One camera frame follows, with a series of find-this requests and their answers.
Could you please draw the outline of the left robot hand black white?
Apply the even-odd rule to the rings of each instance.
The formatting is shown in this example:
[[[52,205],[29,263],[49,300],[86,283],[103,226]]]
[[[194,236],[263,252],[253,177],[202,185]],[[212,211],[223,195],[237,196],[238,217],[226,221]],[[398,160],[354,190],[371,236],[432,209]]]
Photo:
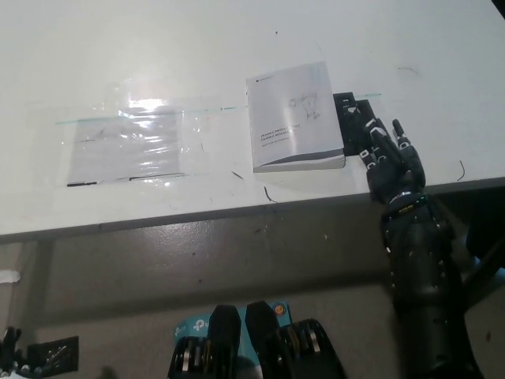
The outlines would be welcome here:
[[[1,378],[41,378],[39,369],[32,368],[23,357],[17,342],[21,329],[9,326],[1,337]]]

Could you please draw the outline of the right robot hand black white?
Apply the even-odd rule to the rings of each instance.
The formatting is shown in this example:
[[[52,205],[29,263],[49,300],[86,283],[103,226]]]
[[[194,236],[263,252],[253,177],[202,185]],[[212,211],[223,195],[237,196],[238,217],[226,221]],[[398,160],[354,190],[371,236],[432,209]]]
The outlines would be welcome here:
[[[392,125],[393,133],[388,133],[380,118],[368,121],[363,128],[365,146],[359,152],[371,197],[382,205],[404,193],[420,193],[425,187],[417,150],[399,120],[393,120]]]

